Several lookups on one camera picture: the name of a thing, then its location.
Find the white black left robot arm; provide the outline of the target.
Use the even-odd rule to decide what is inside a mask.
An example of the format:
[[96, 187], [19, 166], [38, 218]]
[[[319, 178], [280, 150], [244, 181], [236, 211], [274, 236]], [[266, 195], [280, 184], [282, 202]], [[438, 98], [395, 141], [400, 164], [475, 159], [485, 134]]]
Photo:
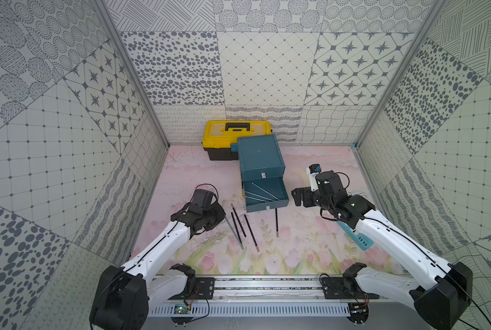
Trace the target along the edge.
[[213, 278], [197, 278], [195, 270], [177, 263], [164, 275], [158, 271], [193, 237], [213, 230], [226, 213], [219, 204], [215, 187], [200, 184], [189, 202], [142, 252], [120, 267], [109, 266], [101, 275], [89, 316], [90, 327], [101, 329], [141, 329], [149, 312], [169, 299], [182, 301], [178, 324], [193, 322], [193, 303], [210, 301]]

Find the black pencil slanted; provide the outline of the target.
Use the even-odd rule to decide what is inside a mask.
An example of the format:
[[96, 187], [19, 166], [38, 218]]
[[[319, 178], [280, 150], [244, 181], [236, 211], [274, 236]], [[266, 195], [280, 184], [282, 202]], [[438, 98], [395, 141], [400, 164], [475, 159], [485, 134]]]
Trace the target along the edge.
[[260, 249], [259, 249], [258, 243], [257, 243], [257, 241], [256, 241], [255, 235], [254, 235], [254, 233], [253, 233], [253, 231], [252, 231], [252, 227], [251, 227], [251, 225], [250, 225], [250, 222], [249, 222], [249, 220], [248, 220], [247, 213], [246, 213], [246, 214], [244, 214], [244, 219], [245, 219], [245, 221], [246, 221], [246, 225], [247, 225], [247, 227], [248, 227], [248, 229], [249, 229], [250, 236], [252, 237], [252, 240], [253, 240], [253, 242], [254, 242], [254, 245], [255, 245], [256, 251], [257, 251], [258, 253], [260, 253]]

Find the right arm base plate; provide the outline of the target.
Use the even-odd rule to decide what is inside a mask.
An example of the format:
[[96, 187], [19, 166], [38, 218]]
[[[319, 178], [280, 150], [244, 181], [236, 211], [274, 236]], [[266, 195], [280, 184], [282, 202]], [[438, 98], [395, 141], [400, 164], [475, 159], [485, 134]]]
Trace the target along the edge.
[[380, 298], [377, 294], [368, 294], [363, 292], [360, 287], [350, 280], [339, 276], [328, 276], [322, 274], [319, 278], [322, 291], [327, 300], [343, 300], [349, 299], [353, 301], [377, 300]]

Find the teal drawer cabinet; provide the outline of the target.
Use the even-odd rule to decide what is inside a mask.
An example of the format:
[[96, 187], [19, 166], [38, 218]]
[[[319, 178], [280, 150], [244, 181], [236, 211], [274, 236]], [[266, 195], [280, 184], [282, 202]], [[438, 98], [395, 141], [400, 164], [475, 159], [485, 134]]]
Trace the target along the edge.
[[243, 182], [283, 177], [285, 163], [275, 135], [240, 137], [237, 148]]

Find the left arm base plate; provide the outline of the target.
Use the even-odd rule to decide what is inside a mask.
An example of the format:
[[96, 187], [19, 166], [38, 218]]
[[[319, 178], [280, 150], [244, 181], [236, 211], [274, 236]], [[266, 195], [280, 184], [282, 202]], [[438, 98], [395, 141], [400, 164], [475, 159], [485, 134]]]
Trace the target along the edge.
[[188, 299], [190, 300], [204, 300], [208, 301], [213, 299], [215, 291], [215, 278], [213, 277], [195, 277], [188, 280]]

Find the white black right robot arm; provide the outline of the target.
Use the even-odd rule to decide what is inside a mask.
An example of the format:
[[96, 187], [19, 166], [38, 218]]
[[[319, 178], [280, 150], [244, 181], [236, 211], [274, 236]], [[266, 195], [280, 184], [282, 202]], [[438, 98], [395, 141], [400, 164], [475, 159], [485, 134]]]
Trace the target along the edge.
[[414, 309], [434, 329], [452, 329], [472, 303], [473, 273], [462, 262], [451, 263], [411, 239], [369, 200], [351, 195], [339, 173], [322, 171], [319, 164], [306, 170], [308, 187], [292, 191], [297, 206], [317, 206], [326, 220], [345, 224], [366, 236], [410, 274], [396, 276], [355, 263], [343, 274], [361, 292], [377, 294]]

